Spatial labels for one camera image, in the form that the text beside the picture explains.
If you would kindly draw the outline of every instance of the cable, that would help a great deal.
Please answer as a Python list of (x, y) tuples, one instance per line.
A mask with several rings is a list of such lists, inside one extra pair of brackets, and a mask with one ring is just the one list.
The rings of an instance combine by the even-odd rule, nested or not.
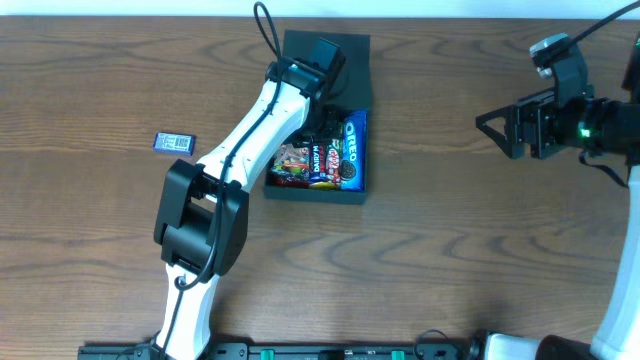
[[(265, 14), (265, 17), (267, 18), (267, 22), (269, 23), (271, 34), (273, 35), (273, 42), (275, 43), (275, 48), (273, 44), (271, 44), (271, 41), (269, 41), (269, 38), (267, 37), (264, 31), (264, 28), (262, 27), (262, 23), (260, 22), (260, 16), (258, 15), (258, 8), (262, 9), (262, 11)], [(200, 281), (202, 281), (204, 276), (207, 275), (207, 273), (209, 272), (209, 269), (213, 265), (213, 260), (215, 259), (215, 254), (216, 254), (215, 248), (216, 248), (216, 245), (218, 244), (218, 238), (220, 237), (220, 226), (222, 222), (222, 207), (225, 201), (224, 183), (225, 183), (225, 179), (227, 178), (227, 172), (231, 167), (231, 162), (233, 161), (233, 158), (235, 157), (240, 147), (242, 147), (244, 142), (249, 138), (249, 136), (251, 136), (251, 134), (258, 128), (258, 126), (260, 126), (262, 121), (273, 111), (273, 107), (278, 102), (278, 95), (280, 95), (280, 87), (282, 85), (282, 62), (280, 60), (282, 58), (282, 52), (280, 51), (280, 41), (278, 40), (278, 32), (276, 31), (276, 27), (273, 24), (273, 20), (271, 19), (271, 15), (269, 14), (267, 7), (262, 2), (258, 1), (253, 5), (253, 15), (256, 20), (256, 23), (258, 24), (258, 28), (260, 29), (260, 33), (262, 33), (262, 37), (265, 39), (267, 45), (269, 45), (269, 47), (271, 48), (271, 51), (273, 51), (273, 53), (276, 55), (276, 63), (277, 63), (277, 71), (278, 71), (277, 79), (276, 79), (276, 88), (273, 92), (273, 97), (271, 98), (271, 101), (267, 105), (266, 109), (262, 112), (258, 120), (256, 120), (256, 122), (247, 130), (247, 132), (245, 132), (244, 135), (242, 135), (242, 137), (238, 140), (238, 142), (233, 146), (231, 151), (229, 151), (229, 154), (226, 156), (224, 160), (224, 164), (222, 165), (222, 171), (220, 172), (220, 178), (218, 182), (218, 194), (217, 194), (217, 202), (216, 202), (216, 208), (215, 208), (216, 219), (213, 225), (214, 232), (213, 232), (213, 243), (211, 244), (211, 250), (209, 251), (209, 256), (207, 257), (207, 261), (205, 265), (202, 267), (200, 273), (196, 276), (196, 278), (191, 283), (182, 284), (180, 281), (181, 277), (178, 277), (174, 280), (174, 286), (178, 289), (178, 300), (176, 301), (175, 308), (173, 309), (171, 323), (169, 325), (169, 329), (167, 330), (167, 337), (164, 343), (165, 346), (162, 348), (160, 359), (164, 359), (166, 357), (165, 349), (169, 345), (169, 339), (171, 337), (171, 332), (173, 331), (173, 327), (175, 325), (175, 321), (178, 315), (178, 309), (180, 307), (180, 302), (182, 301), (182, 295), (184, 294), (185, 291), (192, 289)]]
[(118, 353), (118, 356), (116, 356), (116, 360), (119, 360), (120, 357), (124, 355), (127, 355), (127, 359), (129, 359), (129, 355), (135, 355), (135, 346), (128, 347), (122, 350), (120, 353)]
[(260, 22), (260, 15), (258, 15), (258, 7), (262, 8), (262, 11), (264, 11), (264, 15), (267, 18), (267, 21), (269, 22), (269, 27), (271, 28), (271, 33), (273, 34), (273, 41), (276, 43), (276, 48), (279, 48), (280, 44), (278, 44), (278, 36), (277, 36), (277, 34), (275, 32), (275, 26), (273, 26), (273, 22), (271, 22), (271, 15), (269, 15), (269, 11), (267, 10), (267, 7), (264, 6), (264, 4), (261, 1), (258, 1), (255, 4), (253, 4), (253, 18), (256, 19), (256, 23), (258, 24), (258, 29), (260, 29), (260, 33), (262, 34), (262, 38), (267, 43), (267, 45), (269, 45), (269, 48), (271, 49), (273, 54), (277, 58), (279, 58), (280, 57), (280, 54), (279, 54), (280, 53), (280, 49), (278, 49), (276, 51), (276, 49), (271, 44), (271, 41), (269, 40), (269, 37), (264, 32), (264, 28), (262, 27), (262, 23)]
[(569, 50), (573, 45), (577, 44), (579, 41), (581, 41), (582, 39), (586, 38), (587, 36), (593, 34), (594, 32), (596, 32), (601, 27), (607, 25), (608, 23), (612, 22), (613, 20), (615, 20), (615, 19), (619, 18), (620, 16), (628, 13), (629, 11), (637, 9), (639, 7), (640, 7), (640, 1), (633, 2), (633, 3), (623, 7), (622, 9), (614, 12), (613, 14), (607, 16), (606, 18), (598, 21), (597, 23), (593, 24), (590, 28), (588, 28), (587, 30), (583, 31), (581, 34), (579, 34), (578, 36), (573, 38), (571, 41), (569, 41), (565, 46), (563, 46), (563, 47), (559, 48), (558, 50), (554, 51), (553, 54), (549, 57), (549, 60), (547, 62), (553, 61), (555, 58), (560, 56), (560, 54), (562, 54), (563, 52)]
[[(438, 329), (429, 329), (423, 332), (422, 334), (418, 335), (418, 337), (416, 337), (416, 341), (413, 343), (413, 355), (416, 358), (418, 358), (418, 360), (424, 360), (424, 355), (420, 355), (420, 353), (418, 352), (418, 345), (420, 344), (420, 341), (423, 340), (429, 334), (440, 334), (447, 341), (451, 341), (445, 333), (443, 333)], [(453, 346), (456, 350), (458, 350), (458, 352), (461, 352), (460, 348), (458, 348), (458, 346), (456, 346), (455, 344), (451, 344), (451, 346)]]
[(342, 87), (336, 91), (333, 91), (331, 94), (329, 94), (329, 97), (327, 98), (327, 100), (333, 100), (338, 96), (342, 95), (344, 91), (347, 90), (347, 87), (349, 86), (349, 75), (351, 74), (351, 71), (347, 69), (346, 73), (347, 75), (344, 79), (344, 82), (342, 83)]
[(610, 167), (608, 167), (606, 165), (592, 165), (592, 164), (589, 164), (587, 162), (587, 159), (586, 159), (587, 155), (589, 155), (589, 152), (587, 150), (582, 150), (582, 152), (580, 152), (580, 156), (578, 157), (578, 160), (580, 161), (580, 164), (588, 166), (588, 167), (592, 167), (592, 168), (595, 168), (595, 169), (598, 169), (598, 170), (604, 172), (605, 174), (607, 174), (611, 178), (611, 180), (616, 182), (616, 184), (620, 185), (623, 188), (629, 188), (629, 185), (625, 184), (624, 180), (622, 180), (620, 178), (620, 176), (618, 176), (618, 174), (616, 174), (616, 172), (612, 168), (610, 168)]

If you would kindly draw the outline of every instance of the green clip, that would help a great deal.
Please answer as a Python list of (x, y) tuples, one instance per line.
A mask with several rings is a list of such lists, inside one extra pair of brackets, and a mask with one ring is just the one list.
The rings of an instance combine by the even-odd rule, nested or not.
[(404, 351), (400, 351), (400, 350), (392, 351), (391, 360), (404, 360)]
[(273, 350), (260, 351), (260, 360), (274, 360), (276, 358), (276, 352)]

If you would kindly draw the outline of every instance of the white wall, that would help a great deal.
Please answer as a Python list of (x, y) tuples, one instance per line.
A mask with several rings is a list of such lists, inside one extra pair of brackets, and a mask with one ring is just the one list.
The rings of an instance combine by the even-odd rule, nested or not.
[[(263, 0), (273, 16), (602, 18), (630, 0)], [(251, 16), (253, 0), (0, 0), (9, 15)], [(640, 19), (640, 9), (627, 19)]]

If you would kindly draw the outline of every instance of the blue package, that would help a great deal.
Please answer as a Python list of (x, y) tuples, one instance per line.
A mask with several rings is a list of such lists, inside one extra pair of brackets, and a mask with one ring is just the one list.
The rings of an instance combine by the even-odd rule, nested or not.
[(191, 156), (195, 140), (196, 137), (193, 135), (157, 133), (156, 140), (153, 142), (153, 151)]
[(367, 134), (367, 112), (351, 113), (342, 128), (342, 161), (340, 177), (342, 190), (364, 190), (364, 159)]

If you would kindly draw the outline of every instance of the small box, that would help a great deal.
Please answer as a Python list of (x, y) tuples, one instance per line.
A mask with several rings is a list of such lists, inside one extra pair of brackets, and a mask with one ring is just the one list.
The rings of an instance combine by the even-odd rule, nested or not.
[(193, 155), (196, 137), (193, 135), (159, 132), (153, 141), (153, 151), (184, 156)]
[(264, 194), (267, 198), (327, 202), (336, 204), (363, 204), (367, 198), (367, 170), (369, 165), (369, 131), (371, 129), (372, 91), (369, 71), (369, 35), (319, 33), (286, 30), (284, 38), (284, 56), (304, 58), (312, 51), (317, 38), (324, 38), (340, 46), (347, 61), (336, 79), (332, 91), (335, 97), (326, 103), (326, 107), (335, 110), (344, 121), (350, 113), (367, 111), (367, 126), (364, 142), (364, 178), (362, 191), (302, 189), (274, 185), (270, 176), (266, 177)]

